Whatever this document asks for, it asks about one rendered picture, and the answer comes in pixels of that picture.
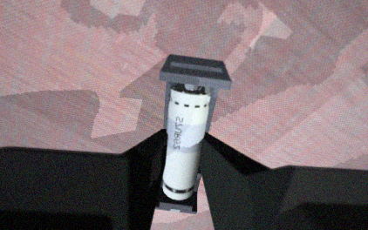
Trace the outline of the white cylindrical battery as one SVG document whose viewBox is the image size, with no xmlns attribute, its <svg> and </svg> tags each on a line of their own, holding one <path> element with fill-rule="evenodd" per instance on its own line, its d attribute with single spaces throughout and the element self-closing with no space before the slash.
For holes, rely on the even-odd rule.
<svg viewBox="0 0 368 230">
<path fill-rule="evenodd" d="M 171 88 L 167 115 L 167 159 L 163 191 L 173 200 L 185 200 L 194 192 L 201 147 L 208 119 L 211 93 Z"/>
</svg>

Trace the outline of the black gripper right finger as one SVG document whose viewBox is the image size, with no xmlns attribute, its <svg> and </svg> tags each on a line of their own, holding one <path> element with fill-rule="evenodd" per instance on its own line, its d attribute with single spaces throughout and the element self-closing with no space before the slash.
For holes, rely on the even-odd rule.
<svg viewBox="0 0 368 230">
<path fill-rule="evenodd" d="M 368 205 L 368 171 L 271 169 L 205 132 L 200 169 L 215 230 L 286 230 L 303 203 Z"/>
</svg>

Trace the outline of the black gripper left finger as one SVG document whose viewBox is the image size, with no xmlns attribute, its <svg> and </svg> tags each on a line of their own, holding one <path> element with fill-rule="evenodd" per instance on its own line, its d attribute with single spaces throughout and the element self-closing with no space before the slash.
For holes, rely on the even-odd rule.
<svg viewBox="0 0 368 230">
<path fill-rule="evenodd" d="M 167 129 L 118 153 L 0 147 L 0 211 L 106 215 L 112 230 L 150 230 Z"/>
</svg>

